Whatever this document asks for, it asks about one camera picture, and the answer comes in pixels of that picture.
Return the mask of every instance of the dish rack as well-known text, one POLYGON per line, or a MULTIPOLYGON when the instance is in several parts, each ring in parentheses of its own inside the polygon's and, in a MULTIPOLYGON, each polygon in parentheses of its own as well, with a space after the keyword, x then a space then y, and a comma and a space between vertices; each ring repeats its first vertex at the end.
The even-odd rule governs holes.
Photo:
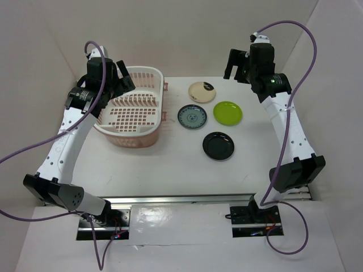
POLYGON ((162 106, 168 83, 153 67, 127 69, 136 89, 110 100, 94 128, 117 146, 148 147, 158 140, 161 121, 166 119, 162 106))

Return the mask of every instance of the white table surface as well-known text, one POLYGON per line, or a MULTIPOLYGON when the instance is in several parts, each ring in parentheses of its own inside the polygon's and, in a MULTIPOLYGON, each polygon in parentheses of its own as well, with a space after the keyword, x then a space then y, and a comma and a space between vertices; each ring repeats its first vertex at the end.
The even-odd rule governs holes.
MULTIPOLYGON (((132 210, 130 240, 112 242, 104 271, 343 272, 322 203, 293 203, 304 214, 310 234, 307 247, 296 255, 274 252, 265 237, 232 238, 230 221, 224 218, 227 205, 164 206, 162 213, 148 206, 132 210)), ((271 237, 272 243, 296 250, 305 238, 301 218, 287 206, 279 209, 285 236, 271 237)), ((33 218, 63 211, 37 207, 33 218)), ((16 272, 98 271, 93 242, 76 241, 77 226, 75 215, 31 223, 16 272)), ((106 243, 98 242, 100 251, 106 243)))
POLYGON ((269 183, 268 172, 276 166, 280 146, 272 123, 250 85, 220 77, 166 78, 164 93, 167 121, 158 142, 143 149, 114 146, 92 129, 79 154, 73 184, 102 197, 165 196, 190 194, 256 193, 269 183), (179 109, 195 104, 188 87, 197 81, 217 90, 213 101, 200 104, 208 119, 199 130, 183 128, 179 109), (219 124, 213 107, 220 101, 237 103, 243 119, 236 126, 219 124), (202 149, 204 137, 213 132, 228 134, 235 151, 227 161, 209 159, 202 149))

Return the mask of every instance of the black plate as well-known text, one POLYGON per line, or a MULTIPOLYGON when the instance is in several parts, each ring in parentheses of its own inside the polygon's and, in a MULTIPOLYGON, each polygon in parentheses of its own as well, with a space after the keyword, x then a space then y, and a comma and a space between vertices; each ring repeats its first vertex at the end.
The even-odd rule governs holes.
POLYGON ((212 132, 203 140, 204 152, 214 160, 226 160, 234 151, 234 143, 227 134, 212 132))

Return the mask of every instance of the blue patterned plate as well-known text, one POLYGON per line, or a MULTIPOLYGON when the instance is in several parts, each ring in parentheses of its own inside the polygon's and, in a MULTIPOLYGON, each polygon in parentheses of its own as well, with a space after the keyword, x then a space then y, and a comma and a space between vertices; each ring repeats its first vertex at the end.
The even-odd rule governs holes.
POLYGON ((206 122, 206 112, 200 106, 186 105, 179 110, 178 121, 187 129, 198 129, 206 122))

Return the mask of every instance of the plate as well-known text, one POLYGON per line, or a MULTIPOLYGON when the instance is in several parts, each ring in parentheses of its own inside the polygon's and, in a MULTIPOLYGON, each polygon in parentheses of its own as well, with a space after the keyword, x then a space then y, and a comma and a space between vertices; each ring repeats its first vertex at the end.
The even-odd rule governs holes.
POLYGON ((213 160, 226 160, 234 152, 234 143, 227 134, 212 132, 204 138, 203 150, 213 160))
POLYGON ((213 115, 219 123, 234 126, 241 121, 243 113, 237 104, 223 101, 214 106, 213 115))
POLYGON ((187 129, 198 129, 206 122, 206 112, 200 106, 186 105, 179 110, 178 121, 187 129))
POLYGON ((195 82, 190 85, 188 94, 195 102, 207 103, 216 96, 216 89, 208 82, 195 82))

